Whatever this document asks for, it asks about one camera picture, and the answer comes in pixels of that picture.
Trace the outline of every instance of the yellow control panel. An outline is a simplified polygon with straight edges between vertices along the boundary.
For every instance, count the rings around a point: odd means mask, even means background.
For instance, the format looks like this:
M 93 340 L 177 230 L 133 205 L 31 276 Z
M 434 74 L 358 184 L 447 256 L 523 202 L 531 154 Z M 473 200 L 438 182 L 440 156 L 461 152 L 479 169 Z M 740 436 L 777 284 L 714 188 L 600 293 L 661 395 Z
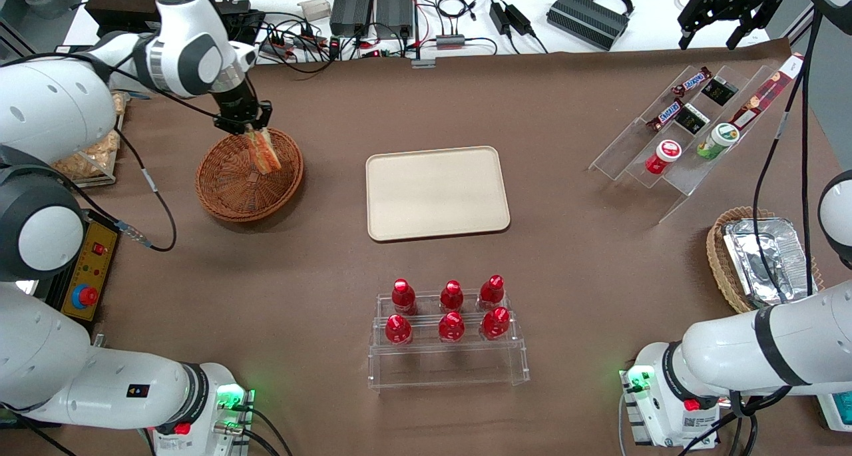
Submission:
M 86 322 L 94 320 L 116 243 L 118 234 L 115 230 L 98 222 L 89 222 L 68 290 L 62 299 L 61 311 L 66 316 Z

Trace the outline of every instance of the white desk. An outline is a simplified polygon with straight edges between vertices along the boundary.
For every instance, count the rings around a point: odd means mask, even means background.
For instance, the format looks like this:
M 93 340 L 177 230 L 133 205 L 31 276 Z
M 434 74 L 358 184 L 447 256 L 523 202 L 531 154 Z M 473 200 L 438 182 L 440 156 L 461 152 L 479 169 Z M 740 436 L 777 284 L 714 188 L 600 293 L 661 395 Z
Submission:
M 307 0 L 249 0 L 252 2 L 252 8 L 256 8 L 266 12 L 289 12 L 302 15 L 301 7 L 296 6 L 299 1 Z M 527 19 L 535 28 L 536 34 L 547 46 L 551 52 L 596 52 L 599 51 L 593 46 L 590 46 L 584 41 L 579 40 L 572 35 L 566 34 L 564 31 L 547 23 L 546 13 L 550 5 L 556 0 L 505 0 L 515 7 L 518 7 L 523 12 Z M 616 12 L 623 12 L 624 6 L 619 0 L 596 0 L 603 6 L 612 8 Z M 451 7 L 451 3 L 447 2 L 447 9 Z M 474 13 L 477 14 L 477 21 L 471 19 L 469 14 L 459 19 L 459 31 L 466 37 L 489 37 L 496 41 L 499 46 L 499 53 L 514 53 L 509 46 L 509 41 L 506 37 L 497 35 L 490 17 L 488 16 L 488 0 L 478 0 L 474 8 Z M 636 10 L 630 16 L 630 24 L 626 32 L 612 47 L 614 52 L 636 51 L 636 50 L 663 50 L 677 49 L 678 41 L 681 37 L 680 28 L 678 26 L 678 14 L 680 10 L 675 7 L 675 0 L 633 0 Z M 436 32 L 441 32 L 438 16 L 435 10 L 431 7 L 422 7 L 424 13 L 429 20 L 429 38 L 435 36 Z M 421 34 L 424 37 L 426 25 L 423 23 L 423 14 L 420 14 Z M 280 15 L 267 16 L 267 22 L 277 23 L 287 17 Z M 322 29 L 322 35 L 327 37 L 331 34 L 329 30 L 328 19 L 322 19 L 314 22 L 314 25 Z M 445 28 L 449 33 L 449 25 L 444 19 Z M 734 28 L 738 25 L 737 22 L 718 22 L 709 25 L 699 31 L 690 47 L 724 47 L 725 41 L 730 37 Z M 95 35 L 97 32 L 97 24 L 94 22 L 85 9 L 80 7 L 77 9 L 77 15 L 71 28 L 68 31 L 65 44 L 67 45 L 90 45 L 97 42 L 98 38 Z M 521 53 L 541 53 L 541 48 L 533 38 L 521 37 L 514 34 L 515 46 Z M 769 40 L 769 35 L 766 31 L 754 31 L 751 35 L 744 38 L 740 46 L 753 45 Z M 459 50 L 435 50 L 424 47 L 422 58 L 430 59 L 441 56 L 455 55 L 490 55 L 493 52 L 493 45 L 487 41 L 479 41 L 481 45 L 470 45 Z M 396 41 L 383 41 L 378 46 L 380 49 L 390 49 L 392 51 L 399 50 L 399 43 Z M 344 52 L 346 57 L 351 53 L 351 48 Z

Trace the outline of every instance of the brown paper tablecloth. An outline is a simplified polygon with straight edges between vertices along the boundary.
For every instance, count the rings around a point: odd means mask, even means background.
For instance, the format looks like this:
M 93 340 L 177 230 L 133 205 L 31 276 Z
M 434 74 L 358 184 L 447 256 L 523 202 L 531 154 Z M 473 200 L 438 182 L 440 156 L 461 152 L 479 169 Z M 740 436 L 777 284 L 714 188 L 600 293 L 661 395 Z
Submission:
M 127 135 L 171 204 L 179 241 L 167 254 L 130 241 L 119 247 L 104 300 L 109 344 L 228 366 L 258 390 L 258 408 L 296 456 L 617 454 L 618 369 L 645 344 L 733 314 L 708 267 L 705 235 L 718 214 L 751 204 L 786 94 L 661 225 L 662 198 L 586 168 L 686 65 L 730 65 L 750 75 L 760 65 L 778 67 L 789 52 L 774 41 L 734 52 L 441 59 L 435 70 L 371 59 L 313 77 L 256 68 L 259 95 L 274 104 L 272 126 L 301 146 L 306 176 L 292 204 L 245 226 L 216 222 L 195 198 L 195 168 L 222 136 L 210 119 L 167 99 L 136 101 Z M 215 111 L 208 97 L 194 103 Z M 761 206 L 797 223 L 799 108 L 761 198 Z M 848 272 L 813 210 L 839 167 L 811 125 L 813 253 L 832 286 Z M 368 156 L 477 144 L 499 151 L 512 216 L 507 231 L 370 240 Z M 152 240 L 167 241 L 164 214 L 128 154 L 118 171 L 118 185 L 93 190 L 95 197 Z M 478 286 L 491 274 L 507 281 L 532 381 L 381 395 L 367 388 L 375 293 L 398 277 L 426 290 L 449 279 Z M 760 428 L 755 456 L 849 454 L 852 445 L 852 435 L 818 426 L 810 398 L 762 411 Z M 48 432 L 80 456 L 147 451 L 133 431 Z M 727 453 L 730 432 L 712 453 Z M 626 440 L 629 454 L 676 453 L 634 447 L 627 429 Z M 4 431 L 0 441 L 2 454 L 55 454 L 24 431 Z

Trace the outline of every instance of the clear acrylic shelf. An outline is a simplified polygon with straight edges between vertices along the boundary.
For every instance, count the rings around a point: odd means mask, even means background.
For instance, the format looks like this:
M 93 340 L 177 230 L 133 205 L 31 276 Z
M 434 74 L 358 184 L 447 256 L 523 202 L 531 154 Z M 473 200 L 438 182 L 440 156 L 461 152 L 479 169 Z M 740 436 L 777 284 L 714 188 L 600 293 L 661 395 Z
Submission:
M 479 334 L 486 313 L 475 307 L 479 290 L 463 290 L 463 293 L 465 303 L 460 313 L 465 335 L 459 341 L 443 343 L 438 338 L 438 323 L 444 316 L 438 304 L 441 293 L 423 292 L 417 295 L 417 315 L 406 317 L 411 323 L 413 340 L 402 346 L 391 344 L 384 335 L 387 317 L 395 311 L 389 294 L 378 295 L 367 354 L 371 389 L 473 383 L 514 386 L 529 381 L 527 347 L 508 296 L 503 296 L 503 306 L 509 310 L 509 330 L 488 341 Z
M 606 147 L 606 150 L 603 150 L 591 162 L 591 165 L 588 166 L 589 170 L 597 168 L 597 170 L 600 170 L 611 180 L 620 180 L 625 174 L 629 174 L 629 176 L 639 181 L 642 186 L 648 189 L 651 189 L 660 181 L 663 181 L 666 186 L 676 189 L 678 197 L 676 197 L 676 201 L 672 206 L 669 207 L 669 210 L 663 214 L 660 222 L 684 204 L 707 174 L 724 158 L 725 153 L 736 148 L 739 143 L 711 160 L 701 158 L 696 152 L 697 146 L 705 140 L 707 134 L 716 125 L 733 119 L 737 110 L 749 101 L 749 98 L 755 94 L 760 85 L 775 74 L 775 70 L 764 65 L 753 77 L 746 78 L 726 65 L 726 67 L 722 67 L 718 72 L 715 72 L 714 76 L 731 83 L 739 91 L 725 105 L 719 105 L 707 97 L 707 95 L 701 93 L 701 89 L 706 86 L 706 83 L 701 83 L 699 88 L 693 89 L 689 95 L 681 98 L 684 104 L 693 105 L 693 107 L 710 120 L 696 134 L 687 131 L 678 122 L 667 123 L 660 132 L 654 132 L 648 128 L 646 123 L 660 115 L 674 101 L 675 95 L 672 94 L 672 87 L 690 79 L 698 72 L 698 68 L 687 67 L 678 78 L 673 80 L 664 89 L 663 93 L 655 99 L 654 103 L 649 105 L 642 115 L 631 122 Z M 758 115 L 755 120 L 744 128 L 744 131 L 740 134 L 740 141 L 746 137 L 751 128 L 754 128 L 761 115 L 763 114 Z M 684 150 L 684 153 L 682 153 L 678 161 L 669 164 L 662 174 L 652 174 L 645 169 L 645 160 L 654 153 L 657 144 L 660 144 L 660 141 L 663 140 L 675 140 L 681 146 L 681 149 Z

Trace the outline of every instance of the wicker basket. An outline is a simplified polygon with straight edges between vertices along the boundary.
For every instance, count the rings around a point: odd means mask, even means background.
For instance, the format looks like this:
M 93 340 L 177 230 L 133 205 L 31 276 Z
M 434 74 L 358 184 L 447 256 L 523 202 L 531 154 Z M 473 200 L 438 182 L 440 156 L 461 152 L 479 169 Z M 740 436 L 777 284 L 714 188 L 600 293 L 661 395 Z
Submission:
M 772 218 L 775 213 L 767 210 L 757 209 L 758 218 Z M 751 218 L 751 206 L 740 206 L 732 208 L 722 213 L 721 216 L 713 224 L 710 231 L 707 232 L 707 259 L 710 261 L 710 268 L 713 271 L 713 278 L 716 279 L 716 284 L 722 295 L 728 301 L 728 304 L 736 310 L 737 313 L 745 313 L 756 310 L 751 302 L 746 298 L 740 286 L 740 278 L 737 277 L 734 263 L 731 262 L 728 256 L 728 248 L 725 246 L 725 241 L 722 240 L 722 225 L 733 220 L 742 220 Z M 816 281 L 816 287 L 819 290 L 825 289 L 822 282 L 822 275 L 819 274 L 819 269 L 816 268 L 816 262 L 811 260 L 813 267 L 813 280 Z
M 246 137 L 229 134 L 204 155 L 195 172 L 195 193 L 210 214 L 226 222 L 253 222 L 283 207 L 302 183 L 304 161 L 295 141 L 269 128 L 281 170 L 260 174 Z

